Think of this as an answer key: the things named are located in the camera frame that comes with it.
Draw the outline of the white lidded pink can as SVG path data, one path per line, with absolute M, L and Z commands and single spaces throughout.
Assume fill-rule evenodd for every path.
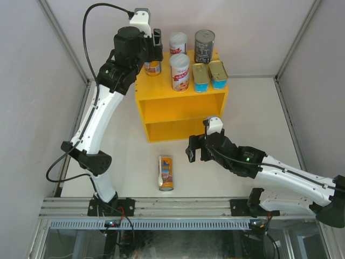
M 186 54 L 187 53 L 188 37 L 183 32 L 174 32 L 169 37 L 169 52 L 170 55 Z

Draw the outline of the white lidded yellow can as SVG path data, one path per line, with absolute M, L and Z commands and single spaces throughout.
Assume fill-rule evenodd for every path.
M 145 62 L 144 71 L 149 76 L 152 76 L 152 77 L 158 76 L 162 72 L 161 62 L 160 61 Z

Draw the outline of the orange can with spoon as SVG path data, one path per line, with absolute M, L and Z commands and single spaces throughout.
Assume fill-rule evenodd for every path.
M 159 187 L 160 191 L 168 192 L 174 189 L 173 183 L 173 160 L 169 156 L 162 157 L 162 179 L 163 185 Z

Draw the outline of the red white labelled can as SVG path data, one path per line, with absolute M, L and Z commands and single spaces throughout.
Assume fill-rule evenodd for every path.
M 176 92 L 183 92 L 189 87 L 189 65 L 190 59 L 186 54 L 179 53 L 170 57 L 172 89 Z

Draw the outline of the black cylindrical can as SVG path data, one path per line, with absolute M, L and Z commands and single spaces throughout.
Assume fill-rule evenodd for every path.
M 195 33 L 195 63 L 208 64 L 212 59 L 215 33 L 211 30 L 199 30 Z

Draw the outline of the gold rectangular tin blue label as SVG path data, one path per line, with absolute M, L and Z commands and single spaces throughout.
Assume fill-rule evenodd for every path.
M 221 60 L 213 60 L 209 62 L 209 69 L 211 72 L 212 88 L 215 90 L 223 89 L 228 80 L 223 62 Z

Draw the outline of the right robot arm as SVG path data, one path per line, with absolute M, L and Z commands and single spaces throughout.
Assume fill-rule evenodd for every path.
M 311 201 L 307 207 L 318 221 L 344 228 L 344 176 L 324 178 L 290 167 L 259 149 L 236 146 L 223 130 L 189 136 L 185 152 L 190 162 L 195 162 L 198 149 L 202 161 L 213 160 L 239 177 L 271 182 L 301 194 Z

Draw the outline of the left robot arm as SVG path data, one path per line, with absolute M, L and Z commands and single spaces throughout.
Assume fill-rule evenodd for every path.
M 154 29 L 151 36 L 145 36 L 133 26 L 118 30 L 114 36 L 114 49 L 96 77 L 88 111 L 72 140 L 61 144 L 61 149 L 91 178 L 95 194 L 101 200 L 99 209 L 107 216 L 117 212 L 118 202 L 107 172 L 112 157 L 100 150 L 102 137 L 115 109 L 135 83 L 144 64 L 163 60 L 161 38 L 160 29 Z

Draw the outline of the yellow wooden shelf cabinet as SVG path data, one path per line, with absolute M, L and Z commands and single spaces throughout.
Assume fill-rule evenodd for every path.
M 228 87 L 215 90 L 211 86 L 197 93 L 192 78 L 186 91 L 174 91 L 169 59 L 169 52 L 165 52 L 162 72 L 152 77 L 141 71 L 135 82 L 135 101 L 149 142 L 202 134 L 203 120 L 212 115 L 221 117 L 229 94 Z

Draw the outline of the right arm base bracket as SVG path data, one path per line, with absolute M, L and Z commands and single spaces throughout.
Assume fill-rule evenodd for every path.
M 268 216 L 280 216 L 279 210 L 273 210 L 271 212 L 261 208 L 259 205 L 249 206 L 247 204 L 248 199 L 231 199 L 230 209 L 232 216 L 251 216 L 251 217 L 268 217 Z

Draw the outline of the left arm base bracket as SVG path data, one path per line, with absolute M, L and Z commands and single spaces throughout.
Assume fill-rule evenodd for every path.
M 105 203 L 96 198 L 92 198 L 88 205 L 88 216 L 134 216 L 135 200 L 130 198 L 114 198 L 109 203 Z

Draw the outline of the aluminium mounting rail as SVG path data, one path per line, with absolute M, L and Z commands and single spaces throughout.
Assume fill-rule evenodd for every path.
M 51 218 L 87 217 L 91 197 L 48 197 L 41 206 L 39 216 Z M 135 200 L 136 219 L 169 218 L 191 219 L 242 217 L 232 216 L 230 197 L 213 198 L 132 198 Z

